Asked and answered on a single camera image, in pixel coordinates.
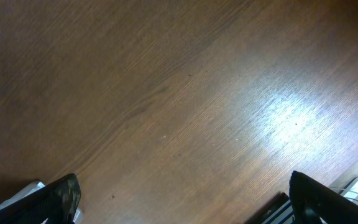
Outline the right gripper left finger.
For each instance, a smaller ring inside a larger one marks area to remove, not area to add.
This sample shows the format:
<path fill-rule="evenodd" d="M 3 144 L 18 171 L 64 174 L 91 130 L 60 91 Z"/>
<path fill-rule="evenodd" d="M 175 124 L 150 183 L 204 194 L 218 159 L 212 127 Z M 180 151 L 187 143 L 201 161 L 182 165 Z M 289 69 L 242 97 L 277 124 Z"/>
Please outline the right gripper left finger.
<path fill-rule="evenodd" d="M 0 204 L 0 224 L 80 224 L 80 199 L 75 174 L 48 185 L 35 181 Z"/>

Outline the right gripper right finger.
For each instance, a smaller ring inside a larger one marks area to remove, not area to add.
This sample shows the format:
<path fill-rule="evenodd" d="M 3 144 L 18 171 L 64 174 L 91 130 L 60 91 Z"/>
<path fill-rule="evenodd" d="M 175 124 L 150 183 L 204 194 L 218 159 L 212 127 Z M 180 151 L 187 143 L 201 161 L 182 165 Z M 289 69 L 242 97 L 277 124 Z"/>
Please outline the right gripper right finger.
<path fill-rule="evenodd" d="M 358 223 L 358 205 L 304 173 L 292 172 L 289 196 L 296 224 Z"/>

